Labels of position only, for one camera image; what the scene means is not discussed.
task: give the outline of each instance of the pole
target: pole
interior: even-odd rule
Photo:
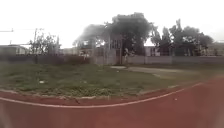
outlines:
[[[122,47],[123,47],[123,43],[122,43],[122,40],[120,42],[120,64],[122,65]]]

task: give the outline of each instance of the fence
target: fence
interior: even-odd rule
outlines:
[[[77,55],[0,55],[0,61],[6,62],[30,62],[30,63],[40,63],[40,64],[88,64],[90,63],[90,58],[85,58],[83,56]]]

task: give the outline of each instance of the grass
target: grass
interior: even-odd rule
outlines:
[[[151,65],[151,67],[174,68],[166,65]],[[189,70],[188,68],[179,67],[179,69]],[[0,88],[22,93],[71,97],[130,96],[138,95],[142,91],[193,81],[198,77],[203,78],[213,71],[205,74],[206,68],[192,68],[193,70],[197,72],[168,73],[166,75],[173,76],[174,79],[164,79],[150,73],[130,72],[96,65],[0,63]]]

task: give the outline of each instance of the overcast sky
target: overcast sky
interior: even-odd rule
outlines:
[[[162,29],[178,18],[182,26],[197,27],[215,40],[224,40],[222,0],[0,0],[0,44],[27,43],[35,28],[60,36],[62,47],[72,42],[88,24],[111,21],[117,14],[142,12]]]

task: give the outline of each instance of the white line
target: white line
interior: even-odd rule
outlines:
[[[144,100],[139,100],[139,101],[132,101],[132,102],[127,102],[127,103],[120,103],[120,104],[111,104],[111,105],[92,105],[92,106],[65,106],[65,105],[48,105],[48,104],[40,104],[40,103],[32,103],[32,102],[25,102],[25,101],[18,101],[18,100],[13,100],[13,99],[8,99],[8,98],[3,98],[0,97],[0,100],[2,101],[7,101],[7,102],[12,102],[12,103],[18,103],[18,104],[25,104],[25,105],[31,105],[31,106],[39,106],[39,107],[52,107],[52,108],[105,108],[105,107],[119,107],[119,106],[127,106],[127,105],[132,105],[132,104],[137,104],[137,103],[143,103],[146,101],[151,101],[151,100],[155,100],[155,99],[159,99],[159,98],[163,98],[178,92],[182,92],[184,90],[193,88],[195,86],[199,86],[202,85],[203,83],[198,83],[195,84],[191,87],[188,88],[183,88],[180,90],[177,90],[175,92],[171,92],[171,93],[167,93],[161,96],[156,96],[156,97],[152,97],[152,98],[148,98],[148,99],[144,99]]]

